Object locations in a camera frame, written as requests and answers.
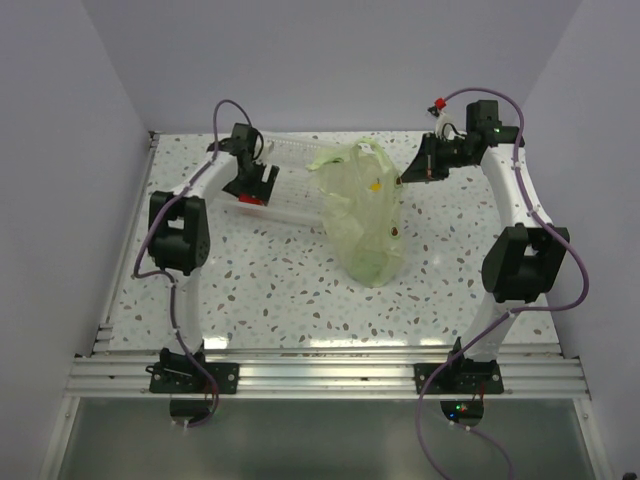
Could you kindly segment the red fake tomato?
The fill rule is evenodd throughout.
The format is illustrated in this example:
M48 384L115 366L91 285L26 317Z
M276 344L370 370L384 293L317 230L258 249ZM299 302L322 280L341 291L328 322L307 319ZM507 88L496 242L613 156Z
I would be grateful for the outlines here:
M263 200L261 200L261 199L259 199L257 197L251 196L251 195L246 195L246 194L241 194L238 197L238 201L246 203L246 204L250 204L250 205L258 205L258 206L264 206L265 205Z

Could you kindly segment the light green avocado plastic bag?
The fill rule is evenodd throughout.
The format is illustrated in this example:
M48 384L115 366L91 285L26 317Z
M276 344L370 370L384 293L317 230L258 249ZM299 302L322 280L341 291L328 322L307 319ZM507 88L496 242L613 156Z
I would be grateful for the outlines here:
M323 199L322 225L340 265L361 285L379 288L401 270L400 172L371 138L319 150L307 165ZM369 186L379 181L381 190Z

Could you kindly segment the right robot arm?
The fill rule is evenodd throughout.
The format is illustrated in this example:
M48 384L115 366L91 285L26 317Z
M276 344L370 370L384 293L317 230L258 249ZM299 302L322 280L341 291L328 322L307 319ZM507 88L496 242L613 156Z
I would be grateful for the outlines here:
M553 286L570 237L556 227L538 202L523 160L524 141L515 126L499 118L495 100L478 100L466 108L464 134L445 135L440 122L423 135L418 152L400 177L403 184L448 178L451 169L478 166L487 178L502 231L485 255L481 280L485 295L479 310L453 350L458 359L445 369L451 389L468 392L481 380L476 362L496 360L517 317L534 307Z

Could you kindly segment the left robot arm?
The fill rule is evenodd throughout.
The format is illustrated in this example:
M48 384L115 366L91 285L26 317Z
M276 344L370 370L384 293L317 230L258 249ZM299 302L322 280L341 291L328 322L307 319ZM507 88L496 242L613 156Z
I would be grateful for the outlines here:
M263 147L256 128L237 123L228 137L209 145L191 178L171 191L151 195L142 250L155 264L153 273L169 282L168 350L174 354L194 356L204 345L199 281L210 255L210 203L225 193L240 202L269 204L279 169L259 161Z

